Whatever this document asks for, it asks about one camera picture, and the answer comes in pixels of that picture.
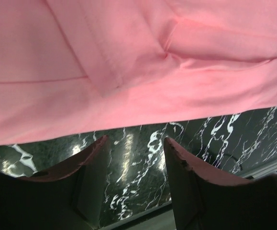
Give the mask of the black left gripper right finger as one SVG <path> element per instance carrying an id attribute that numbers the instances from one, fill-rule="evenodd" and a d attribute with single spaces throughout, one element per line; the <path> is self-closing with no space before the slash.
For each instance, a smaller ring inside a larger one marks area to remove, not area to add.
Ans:
<path id="1" fill-rule="evenodd" d="M 164 140 L 178 230 L 277 230 L 277 174 L 248 180 Z"/>

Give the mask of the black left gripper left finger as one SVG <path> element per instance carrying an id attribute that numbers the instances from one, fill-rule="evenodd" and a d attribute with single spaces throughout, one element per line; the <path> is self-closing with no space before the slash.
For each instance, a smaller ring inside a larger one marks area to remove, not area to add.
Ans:
<path id="1" fill-rule="evenodd" d="M 102 136 L 30 177 L 0 172 L 0 230 L 97 229 L 109 152 L 109 139 Z"/>

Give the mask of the pink t-shirt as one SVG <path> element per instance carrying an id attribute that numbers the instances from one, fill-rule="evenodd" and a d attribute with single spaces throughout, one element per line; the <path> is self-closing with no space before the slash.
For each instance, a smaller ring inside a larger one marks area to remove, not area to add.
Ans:
<path id="1" fill-rule="evenodd" d="M 0 0 L 0 145 L 277 106 L 277 0 Z"/>

